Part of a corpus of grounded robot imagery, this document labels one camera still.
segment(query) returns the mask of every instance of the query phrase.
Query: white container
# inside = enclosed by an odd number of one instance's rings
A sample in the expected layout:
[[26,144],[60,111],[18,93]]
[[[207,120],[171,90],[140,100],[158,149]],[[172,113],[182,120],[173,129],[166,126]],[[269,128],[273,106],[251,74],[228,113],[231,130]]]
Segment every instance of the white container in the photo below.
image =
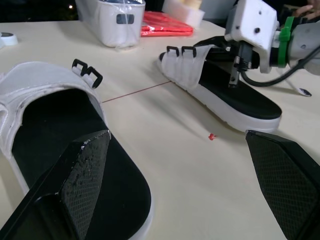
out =
[[111,48],[139,43],[146,3],[144,0],[75,0],[79,19]]
[[204,11],[189,7],[179,0],[164,0],[162,11],[194,28],[200,26],[205,15]]

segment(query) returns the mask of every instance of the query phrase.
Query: human hand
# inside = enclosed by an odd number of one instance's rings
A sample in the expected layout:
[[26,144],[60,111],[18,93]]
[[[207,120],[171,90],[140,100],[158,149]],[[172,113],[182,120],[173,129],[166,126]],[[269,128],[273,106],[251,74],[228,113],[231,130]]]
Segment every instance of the human hand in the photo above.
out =
[[318,7],[320,7],[320,1],[319,0],[308,0],[308,3],[314,3],[314,5],[306,5],[302,6],[299,9],[297,9],[292,16],[293,17],[302,17],[304,14],[306,14],[304,17],[308,20],[317,18],[320,16],[320,10],[318,10]]

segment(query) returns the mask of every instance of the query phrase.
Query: green clamp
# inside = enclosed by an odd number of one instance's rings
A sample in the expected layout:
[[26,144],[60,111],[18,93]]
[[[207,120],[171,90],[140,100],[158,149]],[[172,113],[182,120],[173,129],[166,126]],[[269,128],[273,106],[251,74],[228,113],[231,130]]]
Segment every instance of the green clamp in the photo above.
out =
[[287,65],[286,58],[287,58],[287,51],[288,51],[288,44],[291,39],[291,29],[294,23],[294,16],[290,16],[286,19],[284,28],[281,29],[279,35],[279,51],[278,51],[278,67],[285,68]]

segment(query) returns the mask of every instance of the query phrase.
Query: textured gripper pad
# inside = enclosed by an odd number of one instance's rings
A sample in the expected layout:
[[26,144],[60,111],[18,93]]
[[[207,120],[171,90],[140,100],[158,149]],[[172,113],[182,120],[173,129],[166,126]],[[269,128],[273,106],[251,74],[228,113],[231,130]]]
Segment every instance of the textured gripper pad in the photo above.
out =
[[288,240],[301,239],[301,231],[318,207],[316,186],[277,142],[250,132],[246,140],[261,191],[274,217]]
[[61,190],[62,202],[80,240],[86,237],[100,193],[108,150],[107,136],[104,134],[83,146]]

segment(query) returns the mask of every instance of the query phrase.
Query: red fabric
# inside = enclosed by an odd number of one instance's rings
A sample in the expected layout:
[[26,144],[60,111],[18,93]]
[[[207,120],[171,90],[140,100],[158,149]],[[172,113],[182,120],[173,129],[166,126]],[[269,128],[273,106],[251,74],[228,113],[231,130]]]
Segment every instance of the red fabric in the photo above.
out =
[[144,12],[142,37],[191,36],[193,33],[193,27],[170,17],[166,13]]

